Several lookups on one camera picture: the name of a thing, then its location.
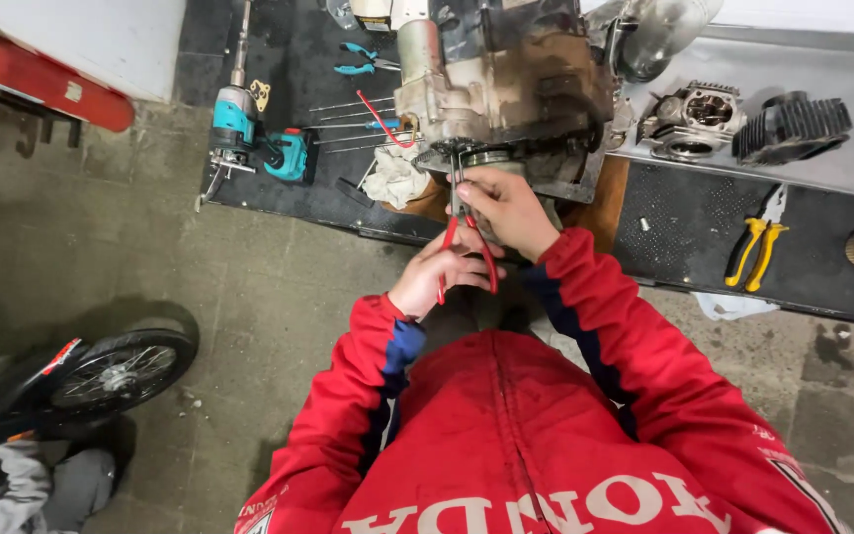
yellow-handled pliers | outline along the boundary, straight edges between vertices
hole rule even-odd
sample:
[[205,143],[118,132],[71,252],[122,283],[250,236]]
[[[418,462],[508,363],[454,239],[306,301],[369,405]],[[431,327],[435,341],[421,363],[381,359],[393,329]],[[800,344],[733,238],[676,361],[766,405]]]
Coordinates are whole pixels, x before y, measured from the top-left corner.
[[763,202],[763,209],[760,210],[758,217],[748,217],[747,233],[744,234],[740,241],[737,242],[730,254],[729,264],[727,265],[727,273],[725,273],[724,283],[733,287],[740,283],[740,277],[743,274],[743,266],[747,262],[747,256],[756,241],[763,238],[763,243],[760,245],[760,254],[756,257],[756,265],[753,266],[753,271],[747,276],[747,283],[744,284],[744,289],[748,292],[754,292],[760,289],[760,280],[763,274],[767,271],[769,259],[773,254],[773,244],[776,242],[780,232],[789,230],[789,227],[779,224],[780,217],[783,216],[783,211],[786,209],[787,187],[785,184],[779,183],[769,191],[767,199]]

white wall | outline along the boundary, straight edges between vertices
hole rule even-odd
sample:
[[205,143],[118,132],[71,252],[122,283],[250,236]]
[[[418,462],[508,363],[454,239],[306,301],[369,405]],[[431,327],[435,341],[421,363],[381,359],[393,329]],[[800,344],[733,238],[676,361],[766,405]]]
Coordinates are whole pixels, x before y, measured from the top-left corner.
[[169,102],[186,0],[0,0],[10,38],[140,99]]
[[[582,0],[587,12],[604,0]],[[724,0],[715,24],[854,33],[854,0]]]

navy blue stripe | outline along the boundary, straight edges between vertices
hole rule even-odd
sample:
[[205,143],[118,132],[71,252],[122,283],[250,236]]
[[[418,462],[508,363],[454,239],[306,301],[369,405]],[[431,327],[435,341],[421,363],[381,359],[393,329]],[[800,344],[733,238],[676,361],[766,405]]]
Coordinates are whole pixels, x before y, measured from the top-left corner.
[[[384,368],[381,369],[381,375],[384,378],[384,385],[378,388],[378,394],[381,395],[381,401],[376,409],[368,411],[368,431],[362,436],[362,447],[364,453],[358,462],[358,472],[362,478],[375,459],[378,453],[381,452],[382,436],[384,429],[388,425],[388,420],[392,421],[392,429],[388,435],[388,443],[393,441],[397,434],[395,428],[394,417],[391,416],[390,406],[387,405],[387,399],[397,399],[404,388],[407,387],[407,377],[404,376],[404,368],[414,363],[421,349],[424,346],[424,341],[427,336],[424,333],[421,325],[415,322],[404,322],[395,319],[394,333],[390,341],[387,342],[387,347],[384,351],[385,362]],[[399,426],[399,406],[395,400],[395,417],[397,417],[397,426]]]
[[631,411],[631,404],[638,396],[622,389],[622,374],[615,366],[601,361],[598,334],[595,331],[582,330],[578,312],[575,308],[563,304],[559,293],[559,280],[549,278],[545,265],[528,266],[520,271],[520,275],[523,285],[539,297],[555,330],[575,339],[601,392],[612,401],[624,405],[619,408],[619,424],[631,439],[638,441],[635,417]]

gray pants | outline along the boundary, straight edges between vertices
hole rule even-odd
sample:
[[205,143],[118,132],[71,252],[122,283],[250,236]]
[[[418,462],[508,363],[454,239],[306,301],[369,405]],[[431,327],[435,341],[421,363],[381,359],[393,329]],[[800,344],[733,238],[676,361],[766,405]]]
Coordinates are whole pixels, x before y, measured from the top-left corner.
[[54,488],[42,508],[48,531],[81,532],[85,519],[104,508],[114,486],[114,457],[89,448],[55,466]]

spoked wheel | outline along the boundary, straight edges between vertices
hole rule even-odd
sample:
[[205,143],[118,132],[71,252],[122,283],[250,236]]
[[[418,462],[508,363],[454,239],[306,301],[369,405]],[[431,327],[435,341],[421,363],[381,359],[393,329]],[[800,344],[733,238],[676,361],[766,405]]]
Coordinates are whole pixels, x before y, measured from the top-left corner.
[[189,369],[196,345],[163,329],[139,330],[95,343],[61,377],[51,405],[86,417],[121,412],[159,395]]

